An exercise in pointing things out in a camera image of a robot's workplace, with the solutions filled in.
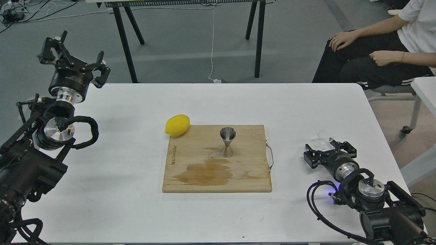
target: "robotic arm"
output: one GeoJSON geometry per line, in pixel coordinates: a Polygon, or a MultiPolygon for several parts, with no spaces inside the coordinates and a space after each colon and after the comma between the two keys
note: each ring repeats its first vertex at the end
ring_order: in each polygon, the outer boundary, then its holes
{"type": "Polygon", "coordinates": [[[339,189],[331,181],[318,181],[307,191],[307,201],[319,220],[336,231],[357,241],[371,245],[380,245],[382,241],[392,241],[394,245],[434,245],[436,244],[423,231],[422,217],[426,215],[424,207],[393,181],[383,184],[374,179],[374,174],[359,168],[353,160],[356,149],[348,142],[333,140],[334,150],[313,150],[306,144],[304,160],[311,168],[323,165],[330,175],[340,183],[339,189]],[[335,193],[329,193],[334,204],[347,205],[360,213],[360,221],[366,238],[348,233],[330,223],[316,208],[314,192],[321,185],[330,185],[335,193]],[[391,199],[390,193],[398,201],[391,199]]]}
{"type": "Polygon", "coordinates": [[[49,92],[54,98],[39,98],[18,102],[17,106],[23,125],[0,147],[0,243],[9,243],[18,231],[23,238],[32,243],[45,243],[38,238],[42,230],[39,219],[23,220],[21,209],[26,200],[38,201],[42,194],[53,189],[67,171],[62,163],[71,148],[81,149],[95,143],[99,136],[97,122],[87,116],[74,116],[74,104],[86,98],[89,83],[101,88],[110,73],[103,61],[103,51],[97,62],[87,64],[73,56],[63,45],[67,32],[60,40],[46,38],[41,54],[41,64],[54,65],[49,92]],[[51,49],[58,59],[55,60],[51,49]],[[94,79],[92,72],[100,71],[94,79]],[[26,121],[22,105],[27,105],[31,116],[26,121]],[[92,138],[74,144],[73,123],[88,123],[92,138]],[[51,158],[34,147],[34,142],[44,150],[62,150],[51,158]],[[36,225],[34,231],[27,228],[36,225]]]}

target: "lemon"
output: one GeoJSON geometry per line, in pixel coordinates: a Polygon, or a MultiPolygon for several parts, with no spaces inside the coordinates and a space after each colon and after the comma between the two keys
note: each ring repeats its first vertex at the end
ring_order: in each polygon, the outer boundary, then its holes
{"type": "Polygon", "coordinates": [[[179,114],[168,119],[165,124],[165,133],[177,137],[189,128],[189,117],[187,115],[179,114]]]}

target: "gray floor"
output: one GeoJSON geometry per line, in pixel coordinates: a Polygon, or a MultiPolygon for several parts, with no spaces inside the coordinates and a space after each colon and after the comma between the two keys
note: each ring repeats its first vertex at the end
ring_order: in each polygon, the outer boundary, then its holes
{"type": "MultiPolygon", "coordinates": [[[[257,18],[252,38],[247,41],[244,37],[249,8],[248,3],[228,3],[215,10],[136,10],[133,13],[144,36],[144,46],[139,44],[123,13],[139,82],[211,83],[208,77],[213,28],[212,79],[233,83],[311,82],[332,34],[389,17],[383,3],[369,0],[279,0],[268,4],[261,74],[254,78],[257,18]]],[[[106,8],[98,9],[95,4],[79,0],[75,6],[50,17],[101,10],[106,8]]],[[[46,37],[59,36],[63,30],[68,31],[65,46],[73,56],[91,63],[103,50],[112,69],[108,82],[130,82],[113,14],[15,24],[0,34],[0,142],[20,124],[15,102],[31,99],[37,92],[48,96],[54,67],[39,64],[36,55],[46,37]]],[[[436,120],[425,106],[418,127],[403,140],[398,139],[398,130],[409,123],[412,103],[373,102],[372,107],[400,167],[436,143],[436,120]]],[[[436,197],[434,186],[434,178],[429,178],[413,186],[411,192],[436,197]]],[[[436,207],[424,197],[417,198],[427,207],[436,207]]],[[[429,234],[435,237],[436,216],[434,212],[427,213],[425,223],[429,234]]]]}

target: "jigger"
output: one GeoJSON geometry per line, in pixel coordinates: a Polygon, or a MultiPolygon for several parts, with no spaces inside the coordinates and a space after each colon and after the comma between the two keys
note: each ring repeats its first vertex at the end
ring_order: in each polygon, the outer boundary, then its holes
{"type": "Polygon", "coordinates": [[[235,129],[231,127],[225,127],[221,129],[219,134],[221,135],[222,141],[224,141],[224,147],[221,150],[221,155],[223,157],[233,156],[233,150],[230,147],[230,143],[236,137],[235,129]]]}

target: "black table leg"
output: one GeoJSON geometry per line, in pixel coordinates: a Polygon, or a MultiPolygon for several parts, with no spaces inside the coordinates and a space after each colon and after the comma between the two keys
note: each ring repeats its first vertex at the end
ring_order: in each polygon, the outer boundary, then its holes
{"type": "Polygon", "coordinates": [[[138,24],[136,23],[135,17],[133,17],[132,10],[130,7],[124,7],[126,10],[127,16],[129,17],[130,23],[132,24],[133,29],[135,30],[136,36],[138,37],[139,43],[144,45],[144,38],[142,38],[141,31],[139,30],[138,24]]]}
{"type": "Polygon", "coordinates": [[[250,39],[251,27],[253,27],[254,13],[256,12],[257,2],[251,2],[250,16],[248,18],[247,32],[245,33],[245,39],[250,39]]]}
{"type": "Polygon", "coordinates": [[[119,7],[112,7],[112,9],[115,16],[116,26],[118,27],[119,37],[121,38],[121,44],[123,45],[124,55],[126,56],[127,66],[129,67],[130,77],[132,78],[132,83],[138,83],[135,68],[133,66],[132,55],[130,54],[129,43],[127,42],[126,31],[124,30],[123,20],[121,19],[121,13],[119,12],[119,7]]]}
{"type": "Polygon", "coordinates": [[[259,5],[259,25],[257,28],[257,45],[256,45],[256,64],[254,68],[254,77],[258,78],[260,74],[260,55],[262,54],[263,22],[265,19],[266,1],[260,2],[259,5]]]}

